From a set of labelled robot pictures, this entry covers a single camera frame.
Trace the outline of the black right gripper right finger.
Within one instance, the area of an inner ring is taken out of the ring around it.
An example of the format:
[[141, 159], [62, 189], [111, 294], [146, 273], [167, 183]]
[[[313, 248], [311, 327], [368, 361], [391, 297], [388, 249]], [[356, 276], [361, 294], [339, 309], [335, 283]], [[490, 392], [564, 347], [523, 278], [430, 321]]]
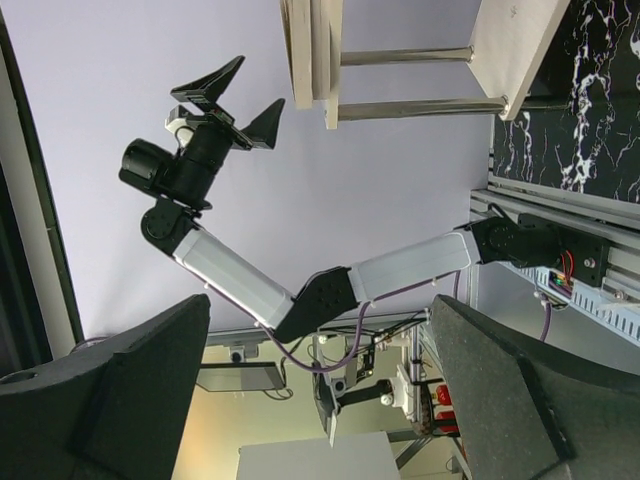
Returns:
[[474, 479], [636, 479], [639, 378], [447, 295], [434, 343]]

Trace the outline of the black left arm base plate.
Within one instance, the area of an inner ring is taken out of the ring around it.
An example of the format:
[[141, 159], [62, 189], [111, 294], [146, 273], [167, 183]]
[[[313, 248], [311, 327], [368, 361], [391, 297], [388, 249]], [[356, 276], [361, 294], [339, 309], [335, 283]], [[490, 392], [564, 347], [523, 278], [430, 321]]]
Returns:
[[602, 286], [610, 241], [532, 214], [520, 214], [517, 223], [526, 237], [521, 267], [558, 267], [572, 280]]

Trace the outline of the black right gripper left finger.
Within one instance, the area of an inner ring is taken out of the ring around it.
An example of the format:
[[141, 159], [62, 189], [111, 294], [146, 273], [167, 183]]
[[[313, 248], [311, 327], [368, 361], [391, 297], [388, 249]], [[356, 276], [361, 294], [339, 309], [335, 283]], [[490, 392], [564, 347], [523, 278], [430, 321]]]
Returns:
[[210, 320], [192, 295], [148, 321], [1, 380], [4, 479], [169, 479]]

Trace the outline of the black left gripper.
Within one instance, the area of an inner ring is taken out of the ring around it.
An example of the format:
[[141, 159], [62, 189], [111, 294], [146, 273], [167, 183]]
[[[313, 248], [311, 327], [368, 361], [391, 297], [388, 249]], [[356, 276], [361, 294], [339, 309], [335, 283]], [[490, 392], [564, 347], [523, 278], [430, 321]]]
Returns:
[[165, 119], [164, 127], [172, 133], [180, 147], [185, 148], [200, 126], [214, 127], [230, 137], [232, 149], [274, 149], [285, 99], [279, 98], [262, 111], [242, 132], [235, 118], [219, 103], [219, 97], [245, 61], [238, 55], [218, 70], [194, 81], [174, 87], [170, 95], [178, 102]]

